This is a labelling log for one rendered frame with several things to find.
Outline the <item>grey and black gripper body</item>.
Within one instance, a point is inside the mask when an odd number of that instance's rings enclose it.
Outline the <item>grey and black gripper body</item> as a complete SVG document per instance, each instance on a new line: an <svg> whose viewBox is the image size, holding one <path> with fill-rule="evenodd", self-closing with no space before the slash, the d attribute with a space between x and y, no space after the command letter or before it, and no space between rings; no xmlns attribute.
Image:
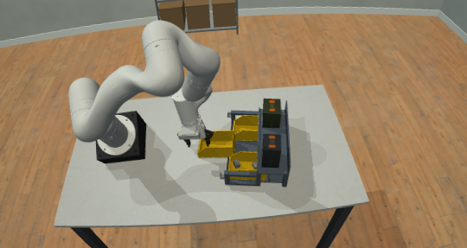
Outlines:
<svg viewBox="0 0 467 248"><path fill-rule="evenodd" d="M202 119L199 118L199 121L198 121L198 124L196 124L196 129L195 130L198 130L200 131L200 139L204 139L206 138L206 133L205 133L205 130L206 130L206 126L205 124L203 123Z"/></svg>

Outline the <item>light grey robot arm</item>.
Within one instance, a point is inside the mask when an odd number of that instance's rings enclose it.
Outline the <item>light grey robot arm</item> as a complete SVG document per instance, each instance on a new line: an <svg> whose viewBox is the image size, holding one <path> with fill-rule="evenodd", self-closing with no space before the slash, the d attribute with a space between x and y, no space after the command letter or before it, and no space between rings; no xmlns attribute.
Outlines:
<svg viewBox="0 0 467 248"><path fill-rule="evenodd" d="M135 142L132 121L116 113L124 102L141 92L158 97L172 95L183 125L179 140L200 139L200 131L195 130L201 117L198 108L212 94L210 84L221 65L216 51L192 40L171 22L150 22L142 33L142 43L144 71L125 65L100 87L93 79L79 78L69 88L74 135L85 143L98 141L100 148L112 156L124 154ZM185 80L183 67L188 69Z"/></svg>

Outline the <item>yellow open-front bin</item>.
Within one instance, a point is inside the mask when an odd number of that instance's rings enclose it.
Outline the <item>yellow open-front bin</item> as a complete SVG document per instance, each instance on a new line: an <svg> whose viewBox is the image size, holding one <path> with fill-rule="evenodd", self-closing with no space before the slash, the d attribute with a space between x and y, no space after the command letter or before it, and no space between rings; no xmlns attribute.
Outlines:
<svg viewBox="0 0 467 248"><path fill-rule="evenodd" d="M234 160L239 160L240 162L240 168L235 168L234 166ZM236 154L233 154L229 157L229 163L228 163L228 170L234 170L234 171L253 171L257 172L257 169L253 168L252 162L257 162L257 152L247 152L247 151L240 151ZM249 170L249 169L254 169L254 170ZM266 176L267 175L261 175L261 180L266 181ZM256 178L253 177L235 177L235 176L229 176L230 179L236 179L236 180L256 180Z"/></svg>
<svg viewBox="0 0 467 248"><path fill-rule="evenodd" d="M200 158L230 157L235 154L236 139L234 130L217 130L207 147L206 140L200 139L198 155Z"/></svg>
<svg viewBox="0 0 467 248"><path fill-rule="evenodd" d="M236 141L258 141L258 121L259 116L243 115L236 118L233 121Z"/></svg>

